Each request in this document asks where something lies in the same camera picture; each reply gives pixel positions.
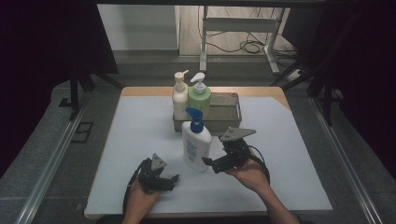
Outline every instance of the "hand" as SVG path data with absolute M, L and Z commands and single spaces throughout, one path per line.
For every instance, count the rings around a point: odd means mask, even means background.
M 159 196 L 159 191 L 147 194 L 139 180 L 136 179 L 131 186 L 125 218 L 122 224 L 139 223 L 149 213 Z
M 242 167 L 228 170 L 227 175 L 233 175 L 243 186 L 258 193 L 259 189 L 269 187 L 262 167 L 255 161 L 248 159 Z

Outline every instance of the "white pump cap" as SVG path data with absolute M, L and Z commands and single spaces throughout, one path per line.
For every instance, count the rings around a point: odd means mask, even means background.
M 202 94 L 205 92 L 205 84 L 203 83 L 205 78 L 205 74 L 204 73 L 197 73 L 191 80 L 191 82 L 195 82 L 198 81 L 195 85 L 195 92 L 198 94 Z
M 175 88 L 177 91 L 181 92 L 181 91 L 184 91 L 184 89 L 186 88 L 183 80 L 184 80 L 184 75 L 188 72 L 189 72 L 189 70 L 186 70 L 184 72 L 176 72 L 175 73 L 175 81 L 176 81 Z

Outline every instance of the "white table surface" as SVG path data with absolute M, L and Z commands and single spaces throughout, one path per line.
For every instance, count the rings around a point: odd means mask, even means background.
M 239 97 L 241 128 L 260 150 L 271 186 L 294 213 L 332 210 L 291 111 L 272 97 Z M 123 195 L 134 170 L 157 153 L 168 163 L 161 177 L 180 175 L 173 191 L 164 192 L 149 217 L 242 216 L 266 211 L 260 198 L 236 179 L 209 168 L 197 172 L 183 161 L 181 133 L 174 131 L 169 96 L 121 96 L 92 184 L 85 216 L 121 214 Z M 209 156 L 225 155 L 213 137 Z

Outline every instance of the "blue pump cap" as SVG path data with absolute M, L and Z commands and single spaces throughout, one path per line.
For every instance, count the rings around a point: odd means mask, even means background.
M 191 131 L 193 133 L 201 133 L 204 129 L 204 122 L 202 121 L 203 113 L 199 109 L 187 107 L 186 112 L 191 116 Z

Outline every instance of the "pump dispenser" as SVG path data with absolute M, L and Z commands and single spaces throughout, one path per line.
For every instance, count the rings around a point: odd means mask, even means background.
M 188 106 L 189 86 L 184 82 L 184 75 L 189 70 L 175 73 L 175 87 L 172 93 L 172 102 L 174 106 L 174 120 L 188 120 L 189 115 L 186 113 Z
M 204 84 L 204 73 L 197 73 L 191 82 L 197 82 L 189 87 L 189 107 L 199 109 L 204 113 L 204 119 L 209 116 L 210 97 L 212 91 Z
M 209 155 L 212 136 L 202 121 L 201 110 L 188 107 L 187 113 L 192 121 L 185 121 L 181 125 L 183 135 L 184 161 L 197 171 L 207 170 L 202 157 Z

